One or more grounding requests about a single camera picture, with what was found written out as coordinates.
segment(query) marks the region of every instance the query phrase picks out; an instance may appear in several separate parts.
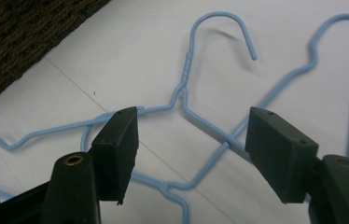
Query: white surface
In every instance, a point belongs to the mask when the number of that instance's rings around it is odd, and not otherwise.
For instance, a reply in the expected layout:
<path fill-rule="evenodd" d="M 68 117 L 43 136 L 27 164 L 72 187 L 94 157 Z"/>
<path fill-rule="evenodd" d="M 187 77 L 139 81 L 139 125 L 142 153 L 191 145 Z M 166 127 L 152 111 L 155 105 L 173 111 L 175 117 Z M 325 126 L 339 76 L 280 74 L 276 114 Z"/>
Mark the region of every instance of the white surface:
<path fill-rule="evenodd" d="M 281 77 L 308 62 L 307 45 L 338 1 L 112 0 L 0 95 L 0 136 L 92 119 L 132 105 L 166 104 L 180 80 L 189 30 L 217 10 L 240 16 L 255 45 L 253 62 L 236 23 L 211 19 L 197 33 L 190 107 L 230 132 Z M 268 109 L 319 143 L 318 156 L 343 154 L 349 124 L 349 21 L 319 44 L 318 66 L 293 81 Z M 190 180 L 219 143 L 178 108 L 139 119 L 135 170 Z M 0 149 L 0 189 L 18 194 L 49 180 L 53 163 L 79 149 L 81 130 Z M 191 223 L 309 223 L 307 204 L 283 205 L 255 167 L 228 151 L 195 190 Z M 123 206 L 101 203 L 103 223 L 180 223 L 181 209 L 131 182 Z"/>

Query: hanger hook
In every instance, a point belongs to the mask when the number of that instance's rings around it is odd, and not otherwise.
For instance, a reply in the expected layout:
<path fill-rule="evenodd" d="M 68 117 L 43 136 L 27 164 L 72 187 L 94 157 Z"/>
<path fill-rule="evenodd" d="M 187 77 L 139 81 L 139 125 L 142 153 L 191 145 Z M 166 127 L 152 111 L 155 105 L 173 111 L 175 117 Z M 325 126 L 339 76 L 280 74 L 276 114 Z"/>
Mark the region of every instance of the hanger hook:
<path fill-rule="evenodd" d="M 186 58 L 186 63 L 184 65 L 184 72 L 183 72 L 183 78 L 181 80 L 183 85 L 187 85 L 188 82 L 188 77 L 189 77 L 189 71 L 191 69 L 192 65 L 192 58 L 194 56 L 194 46 L 195 46 L 195 34 L 197 32 L 198 26 L 205 20 L 212 18 L 212 17 L 227 17 L 230 18 L 234 21 L 236 21 L 239 26 L 242 29 L 242 32 L 244 34 L 244 39 L 246 41 L 246 45 L 248 47 L 249 53 L 251 58 L 255 61 L 257 59 L 257 54 L 256 51 L 253 47 L 253 43 L 251 41 L 251 38 L 247 32 L 246 26 L 244 25 L 244 22 L 239 18 L 238 16 L 229 13 L 229 12 L 223 12 L 223 11 L 217 11 L 217 12 L 211 12 L 208 13 L 202 17 L 200 17 L 192 26 L 190 37 L 189 37 L 189 49 L 187 52 L 187 58 Z"/>

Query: wire hanger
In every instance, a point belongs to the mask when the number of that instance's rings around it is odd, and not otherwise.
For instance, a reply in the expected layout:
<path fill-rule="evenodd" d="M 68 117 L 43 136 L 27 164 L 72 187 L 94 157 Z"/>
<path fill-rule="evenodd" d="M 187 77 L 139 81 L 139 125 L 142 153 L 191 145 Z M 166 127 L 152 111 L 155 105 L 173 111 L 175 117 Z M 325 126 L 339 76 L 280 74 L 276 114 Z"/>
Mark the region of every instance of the wire hanger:
<path fill-rule="evenodd" d="M 189 223 L 189 205 L 182 197 L 172 193 L 170 191 L 171 189 L 190 190 L 190 189 L 195 188 L 200 183 L 200 181 L 208 174 L 208 172 L 214 167 L 214 165 L 219 161 L 219 159 L 224 154 L 224 152 L 229 148 L 229 146 L 233 146 L 233 148 L 235 148 L 233 151 L 236 154 L 240 155 L 245 160 L 250 161 L 248 159 L 247 153 L 244 152 L 244 144 L 237 140 L 237 137 L 247 127 L 248 117 L 243 119 L 243 121 L 236 127 L 236 129 L 233 131 L 233 133 L 225 133 L 224 131 L 219 129 L 216 125 L 214 125 L 213 123 L 209 122 L 208 120 L 202 118 L 201 116 L 199 116 L 197 113 L 193 112 L 188 107 L 187 84 L 188 84 L 190 67 L 192 65 L 196 31 L 197 31 L 198 26 L 203 21 L 205 21 L 209 18 L 213 18 L 213 17 L 226 17 L 226 18 L 230 18 L 230 19 L 236 21 L 243 31 L 244 39 L 245 39 L 247 47 L 249 49 L 249 53 L 251 55 L 251 58 L 253 60 L 256 60 L 257 54 L 254 50 L 253 44 L 252 44 L 251 39 L 248 35 L 246 27 L 239 17 L 237 17 L 234 14 L 231 14 L 229 12 L 212 12 L 212 13 L 206 14 L 205 16 L 199 18 L 195 22 L 195 24 L 193 25 L 193 27 L 191 29 L 190 40 L 189 40 L 189 50 L 188 50 L 188 53 L 186 56 L 186 62 L 184 65 L 183 76 L 181 78 L 181 82 L 174 89 L 170 103 L 168 105 L 161 105 L 161 106 L 150 107 L 150 108 L 144 108 L 142 106 L 138 107 L 138 115 L 139 116 L 169 111 L 174 107 L 175 101 L 177 100 L 178 95 L 181 92 L 181 94 L 183 94 L 182 108 L 183 108 L 183 111 L 186 113 L 186 115 L 189 118 L 196 120 L 199 125 L 210 130 L 211 132 L 217 134 L 218 136 L 220 136 L 222 139 L 225 140 L 224 143 L 221 145 L 221 147 L 219 149 L 217 149 L 215 153 L 213 153 L 213 155 L 208 159 L 206 164 L 199 170 L 199 172 L 188 183 L 181 183 L 181 182 L 176 182 L 176 181 L 162 182 L 162 181 L 156 180 L 152 177 L 149 177 L 146 175 L 141 175 L 141 174 L 138 174 L 136 172 L 133 172 L 133 175 L 132 175 L 133 181 L 140 183 L 140 184 L 147 185 L 153 189 L 157 189 L 162 193 L 162 195 L 165 198 L 171 200 L 174 203 L 178 203 L 182 207 L 183 223 L 185 223 L 185 224 Z M 349 20 L 349 14 L 341 14 L 341 15 L 334 16 L 334 17 L 330 18 L 329 20 L 327 20 L 325 23 L 323 23 L 323 25 L 320 27 L 320 29 L 317 31 L 317 33 L 314 35 L 314 37 L 311 41 L 311 44 L 310 44 L 310 50 L 311 50 L 311 54 L 312 54 L 311 61 L 308 64 L 304 65 L 303 67 L 300 67 L 300 68 L 293 70 L 288 75 L 286 75 L 284 78 L 282 78 L 269 91 L 269 93 L 258 103 L 257 107 L 266 107 L 269 104 L 269 102 L 271 102 L 273 100 L 273 98 L 275 98 L 277 96 L 277 94 L 290 83 L 291 80 L 293 80 L 295 77 L 297 77 L 301 74 L 304 74 L 304 73 L 310 71 L 317 64 L 317 60 L 318 60 L 317 43 L 318 43 L 318 41 L 320 40 L 321 36 L 324 34 L 324 32 L 329 28 L 329 26 L 332 23 L 334 23 L 336 21 L 343 21 L 343 20 Z M 81 121 L 81 122 L 77 122 L 77 123 L 73 123 L 73 124 L 63 125 L 63 126 L 59 126 L 56 128 L 46 129 L 46 130 L 42 130 L 42 131 L 38 131 L 38 132 L 28 133 L 21 140 L 19 140 L 18 142 L 16 142 L 13 145 L 7 144 L 3 139 L 0 138 L 0 147 L 5 149 L 5 150 L 13 150 L 13 149 L 16 149 L 18 147 L 21 147 L 28 140 L 35 138 L 35 137 L 40 137 L 40 136 L 52 134 L 52 133 L 64 132 L 64 131 L 75 129 L 75 128 L 86 127 L 84 130 L 84 133 L 81 136 L 80 148 L 81 148 L 81 151 L 87 151 L 87 142 L 88 142 L 88 137 L 89 137 L 89 134 L 91 132 L 92 126 L 95 124 L 101 124 L 101 123 L 107 122 L 113 116 L 114 113 L 115 112 L 109 112 L 109 113 L 105 113 L 101 116 L 98 116 L 95 119 L 90 119 L 90 120 Z M 6 194 L 4 192 L 0 191 L 0 195 L 2 197 L 6 198 Z"/>

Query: clamp jaw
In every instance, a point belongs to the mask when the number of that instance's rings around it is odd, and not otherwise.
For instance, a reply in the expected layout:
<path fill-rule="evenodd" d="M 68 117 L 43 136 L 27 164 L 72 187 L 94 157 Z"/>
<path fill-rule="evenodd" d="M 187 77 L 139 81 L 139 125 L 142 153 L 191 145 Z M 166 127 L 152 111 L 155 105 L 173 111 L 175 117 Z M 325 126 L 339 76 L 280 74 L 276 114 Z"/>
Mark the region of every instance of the clamp jaw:
<path fill-rule="evenodd" d="M 245 150 L 282 203 L 311 196 L 312 223 L 349 224 L 349 158 L 316 157 L 318 144 L 275 113 L 251 107 Z"/>
<path fill-rule="evenodd" d="M 0 203 L 0 223 L 101 223 L 99 200 L 123 203 L 138 148 L 137 108 L 118 111 L 88 153 L 59 158 L 49 182 Z"/>

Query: screw hole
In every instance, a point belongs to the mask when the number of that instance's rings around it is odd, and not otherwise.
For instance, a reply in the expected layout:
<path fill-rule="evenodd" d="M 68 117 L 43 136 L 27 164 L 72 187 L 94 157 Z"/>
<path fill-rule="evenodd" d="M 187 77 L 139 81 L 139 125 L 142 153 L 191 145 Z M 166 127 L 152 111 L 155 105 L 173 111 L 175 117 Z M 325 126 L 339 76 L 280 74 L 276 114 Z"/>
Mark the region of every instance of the screw hole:
<path fill-rule="evenodd" d="M 349 168 L 349 160 L 344 159 L 344 158 L 340 158 L 337 157 L 334 159 L 338 164 L 340 164 L 341 166 L 344 166 L 346 168 Z"/>
<path fill-rule="evenodd" d="M 64 161 L 64 164 L 67 166 L 77 165 L 77 164 L 81 163 L 83 160 L 84 160 L 84 158 L 82 156 L 74 155 L 74 156 L 68 157 Z"/>

